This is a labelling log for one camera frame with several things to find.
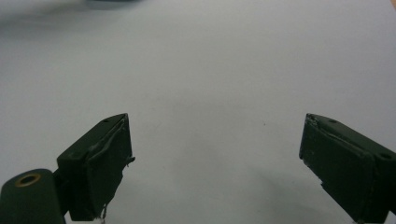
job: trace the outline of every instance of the white surface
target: white surface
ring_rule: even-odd
[[[0,183],[127,112],[107,224],[351,223],[298,158],[304,115],[395,149],[395,40],[386,0],[3,0]]]

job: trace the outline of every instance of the brass ring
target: brass ring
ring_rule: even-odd
[[[15,182],[15,187],[24,188],[33,185],[35,182],[37,182],[40,179],[40,177],[41,177],[40,174],[24,175]]]

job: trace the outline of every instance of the black plastic part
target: black plastic part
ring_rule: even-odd
[[[102,120],[62,153],[57,161],[60,179],[69,182],[72,192],[70,217],[99,217],[114,197],[123,168],[133,160],[127,114]]]
[[[32,170],[8,180],[0,198],[1,224],[64,224],[52,172]]]
[[[383,223],[395,206],[396,154],[346,125],[307,114],[300,158],[359,223]]]

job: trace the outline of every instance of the dark object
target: dark object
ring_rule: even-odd
[[[396,154],[348,128],[307,114],[300,158],[322,187],[358,223],[383,223],[395,213]]]
[[[91,221],[113,199],[122,170],[132,162],[127,114],[104,119],[58,157],[59,169],[17,175],[3,186],[0,223]]]

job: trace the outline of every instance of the round hole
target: round hole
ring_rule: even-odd
[[[386,160],[392,159],[392,157],[391,157],[389,154],[387,154],[387,153],[380,153],[379,155],[380,155],[382,158],[386,159]]]
[[[40,177],[41,177],[40,174],[24,175],[23,177],[19,178],[17,182],[15,182],[15,186],[18,188],[23,188],[33,185],[35,182],[37,182],[40,179]]]

